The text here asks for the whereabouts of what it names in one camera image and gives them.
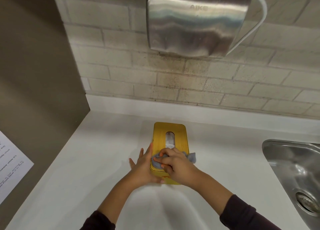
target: drain strainer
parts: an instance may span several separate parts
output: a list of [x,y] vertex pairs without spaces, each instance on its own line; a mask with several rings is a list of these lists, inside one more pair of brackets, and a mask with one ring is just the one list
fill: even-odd
[[305,209],[307,213],[320,213],[318,204],[306,193],[297,192],[296,199],[300,206]]

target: white paper notice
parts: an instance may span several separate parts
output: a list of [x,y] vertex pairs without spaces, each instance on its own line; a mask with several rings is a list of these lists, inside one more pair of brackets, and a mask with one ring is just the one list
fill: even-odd
[[32,166],[33,162],[0,131],[0,204]]

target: sink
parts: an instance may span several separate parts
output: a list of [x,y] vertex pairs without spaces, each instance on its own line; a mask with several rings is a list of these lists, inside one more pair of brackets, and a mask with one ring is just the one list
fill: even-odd
[[311,230],[320,229],[320,145],[266,140],[262,151]]

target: person's left hand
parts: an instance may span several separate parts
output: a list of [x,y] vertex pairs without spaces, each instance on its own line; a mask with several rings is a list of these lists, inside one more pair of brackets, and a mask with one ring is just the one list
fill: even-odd
[[128,178],[135,188],[139,188],[148,183],[164,183],[161,177],[155,176],[150,170],[150,161],[152,157],[152,143],[150,143],[146,153],[143,154],[143,148],[140,150],[137,164],[130,158],[129,163],[131,171],[128,173]]

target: sleeve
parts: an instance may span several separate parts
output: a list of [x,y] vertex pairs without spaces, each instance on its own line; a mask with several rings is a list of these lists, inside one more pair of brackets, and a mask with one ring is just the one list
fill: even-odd
[[236,195],[227,202],[220,221],[230,230],[281,230]]
[[80,230],[115,230],[115,228],[115,224],[111,223],[105,215],[94,211]]

